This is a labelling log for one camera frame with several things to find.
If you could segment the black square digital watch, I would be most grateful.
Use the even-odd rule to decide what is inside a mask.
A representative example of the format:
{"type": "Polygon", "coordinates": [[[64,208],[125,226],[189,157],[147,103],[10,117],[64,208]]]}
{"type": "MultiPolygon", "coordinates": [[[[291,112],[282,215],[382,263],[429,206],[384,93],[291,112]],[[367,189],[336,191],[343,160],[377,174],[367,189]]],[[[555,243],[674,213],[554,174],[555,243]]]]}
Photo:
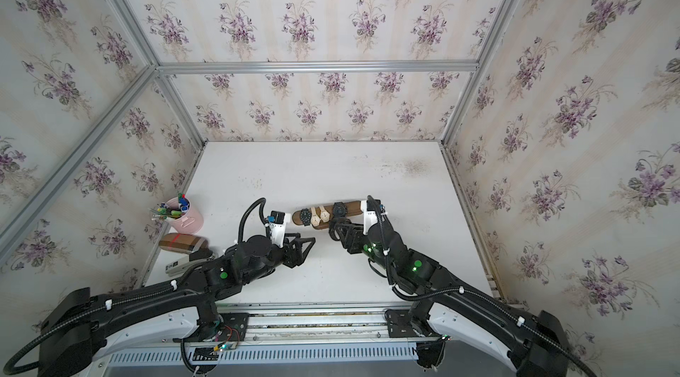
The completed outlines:
{"type": "Polygon", "coordinates": [[[336,202],[332,207],[334,218],[343,218],[348,214],[347,205],[344,202],[336,202]]]}

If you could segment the beige band smartwatch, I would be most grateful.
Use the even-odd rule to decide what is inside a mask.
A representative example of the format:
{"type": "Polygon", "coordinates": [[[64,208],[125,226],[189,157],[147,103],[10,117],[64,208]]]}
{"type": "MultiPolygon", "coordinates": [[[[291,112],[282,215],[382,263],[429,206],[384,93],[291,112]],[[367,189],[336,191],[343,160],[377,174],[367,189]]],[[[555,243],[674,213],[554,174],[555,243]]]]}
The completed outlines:
{"type": "Polygon", "coordinates": [[[329,222],[330,221],[330,213],[325,209],[324,206],[320,206],[320,219],[322,222],[329,222]]]}

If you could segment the brown wooden watch stand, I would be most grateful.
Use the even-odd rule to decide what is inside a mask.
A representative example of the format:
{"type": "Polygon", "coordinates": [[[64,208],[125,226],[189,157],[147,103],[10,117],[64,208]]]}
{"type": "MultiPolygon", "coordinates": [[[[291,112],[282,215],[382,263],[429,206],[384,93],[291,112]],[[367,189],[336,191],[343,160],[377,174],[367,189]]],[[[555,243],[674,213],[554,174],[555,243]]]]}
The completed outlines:
{"type": "Polygon", "coordinates": [[[328,205],[317,205],[303,208],[292,214],[291,221],[300,227],[311,227],[317,230],[328,229],[335,218],[351,218],[362,214],[361,200],[328,205]]]}

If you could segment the dark grey strap watch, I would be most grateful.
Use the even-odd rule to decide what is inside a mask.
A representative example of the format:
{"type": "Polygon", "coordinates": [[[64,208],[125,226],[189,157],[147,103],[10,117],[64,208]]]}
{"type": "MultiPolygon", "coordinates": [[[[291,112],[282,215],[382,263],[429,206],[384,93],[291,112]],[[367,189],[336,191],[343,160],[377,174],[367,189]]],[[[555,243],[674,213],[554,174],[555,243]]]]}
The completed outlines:
{"type": "Polygon", "coordinates": [[[300,211],[299,220],[302,226],[310,226],[312,223],[312,212],[310,209],[303,209],[300,211]]]}

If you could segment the black round bracelet watch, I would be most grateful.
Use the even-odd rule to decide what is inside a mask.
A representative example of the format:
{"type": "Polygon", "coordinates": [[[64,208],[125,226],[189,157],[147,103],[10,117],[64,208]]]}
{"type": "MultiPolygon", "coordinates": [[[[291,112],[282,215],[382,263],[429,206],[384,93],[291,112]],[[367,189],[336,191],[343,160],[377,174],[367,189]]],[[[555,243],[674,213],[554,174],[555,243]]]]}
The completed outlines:
{"type": "Polygon", "coordinates": [[[341,242],[343,240],[345,219],[333,219],[329,223],[329,236],[334,242],[341,242]]]}

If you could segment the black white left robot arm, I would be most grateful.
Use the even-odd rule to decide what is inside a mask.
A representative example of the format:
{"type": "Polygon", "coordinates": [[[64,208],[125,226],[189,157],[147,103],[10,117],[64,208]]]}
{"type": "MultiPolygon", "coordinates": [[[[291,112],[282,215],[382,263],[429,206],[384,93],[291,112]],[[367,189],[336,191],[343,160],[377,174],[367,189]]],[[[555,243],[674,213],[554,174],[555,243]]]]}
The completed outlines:
{"type": "Polygon", "coordinates": [[[180,277],[148,287],[93,295],[88,288],[66,295],[41,327],[37,373],[72,376],[89,366],[95,355],[114,345],[115,334],[186,309],[198,316],[189,323],[187,339],[203,341],[216,335],[217,304],[239,294],[244,285],[272,274],[276,267],[302,265],[313,237],[285,235],[276,245],[254,235],[210,261],[194,265],[180,277]]]}

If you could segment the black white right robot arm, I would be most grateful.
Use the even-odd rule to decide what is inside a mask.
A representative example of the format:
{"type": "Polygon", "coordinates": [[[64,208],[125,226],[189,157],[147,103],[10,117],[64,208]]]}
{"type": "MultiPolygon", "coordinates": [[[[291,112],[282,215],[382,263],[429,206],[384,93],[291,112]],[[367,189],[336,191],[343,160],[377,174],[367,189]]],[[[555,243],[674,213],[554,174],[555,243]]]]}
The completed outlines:
{"type": "Polygon", "coordinates": [[[334,219],[329,232],[348,253],[364,254],[392,292],[411,304],[408,320],[418,335],[465,343],[518,376],[568,373],[566,334],[550,313],[528,313],[465,283],[408,248],[387,219],[368,225],[334,219]]]}

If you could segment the brown plaid case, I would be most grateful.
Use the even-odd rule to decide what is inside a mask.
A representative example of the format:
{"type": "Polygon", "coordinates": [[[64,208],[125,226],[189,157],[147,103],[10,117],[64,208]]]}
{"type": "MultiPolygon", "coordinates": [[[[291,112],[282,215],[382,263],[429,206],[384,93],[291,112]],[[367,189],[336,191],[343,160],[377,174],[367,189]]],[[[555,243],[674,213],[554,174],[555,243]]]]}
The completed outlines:
{"type": "Polygon", "coordinates": [[[159,249],[175,253],[191,254],[208,246],[208,240],[200,235],[168,233],[159,239],[159,249]]]}

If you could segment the white grey stapler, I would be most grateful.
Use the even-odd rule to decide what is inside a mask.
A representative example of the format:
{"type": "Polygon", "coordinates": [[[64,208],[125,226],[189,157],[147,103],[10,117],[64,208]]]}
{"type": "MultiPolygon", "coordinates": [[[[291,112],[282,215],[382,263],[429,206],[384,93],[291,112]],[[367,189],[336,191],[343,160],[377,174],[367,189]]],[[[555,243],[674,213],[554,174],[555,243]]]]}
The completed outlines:
{"type": "Polygon", "coordinates": [[[214,259],[214,253],[210,250],[195,251],[168,264],[165,268],[165,272],[167,276],[175,277],[184,274],[188,269],[194,267],[195,265],[205,263],[212,259],[214,259]]]}

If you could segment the pink pen cup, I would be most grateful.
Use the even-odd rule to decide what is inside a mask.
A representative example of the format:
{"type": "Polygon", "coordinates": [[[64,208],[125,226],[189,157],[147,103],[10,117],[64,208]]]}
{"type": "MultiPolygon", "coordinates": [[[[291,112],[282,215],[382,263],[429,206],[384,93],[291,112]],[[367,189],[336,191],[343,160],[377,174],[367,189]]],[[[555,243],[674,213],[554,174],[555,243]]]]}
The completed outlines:
{"type": "Polygon", "coordinates": [[[204,226],[203,215],[184,193],[150,209],[157,221],[166,221],[177,233],[196,235],[204,226]]]}

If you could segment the aluminium mounting rail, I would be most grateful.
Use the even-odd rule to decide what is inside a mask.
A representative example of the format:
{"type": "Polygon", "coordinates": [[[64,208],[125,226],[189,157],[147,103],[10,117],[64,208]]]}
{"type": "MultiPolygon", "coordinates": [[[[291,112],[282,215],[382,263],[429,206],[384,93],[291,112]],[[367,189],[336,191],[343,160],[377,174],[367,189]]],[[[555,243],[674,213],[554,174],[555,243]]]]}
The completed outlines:
{"type": "MultiPolygon", "coordinates": [[[[373,343],[389,338],[380,305],[317,305],[288,307],[232,304],[218,307],[219,313],[248,313],[250,319],[241,344],[286,343],[373,343]]],[[[106,338],[103,352],[180,343],[198,329],[194,308],[163,313],[157,318],[120,330],[106,338]]]]}

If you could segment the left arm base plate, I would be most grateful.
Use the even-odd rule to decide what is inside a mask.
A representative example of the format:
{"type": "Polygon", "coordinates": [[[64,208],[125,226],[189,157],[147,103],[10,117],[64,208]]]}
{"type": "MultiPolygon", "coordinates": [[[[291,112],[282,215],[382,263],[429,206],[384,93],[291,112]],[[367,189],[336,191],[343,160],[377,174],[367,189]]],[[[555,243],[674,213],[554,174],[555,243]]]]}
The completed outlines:
{"type": "Polygon", "coordinates": [[[198,329],[184,338],[184,341],[240,343],[245,338],[249,319],[248,313],[221,313],[217,319],[199,321],[198,329]]]}

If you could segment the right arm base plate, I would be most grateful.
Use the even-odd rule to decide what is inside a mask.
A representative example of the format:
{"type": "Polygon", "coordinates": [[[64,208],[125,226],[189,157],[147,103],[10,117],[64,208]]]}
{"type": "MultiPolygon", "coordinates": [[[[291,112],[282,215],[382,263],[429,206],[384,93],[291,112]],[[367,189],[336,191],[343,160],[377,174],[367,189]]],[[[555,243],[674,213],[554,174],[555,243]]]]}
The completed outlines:
{"type": "Polygon", "coordinates": [[[384,320],[389,338],[427,337],[431,335],[431,328],[427,316],[414,308],[386,309],[384,320]]]}

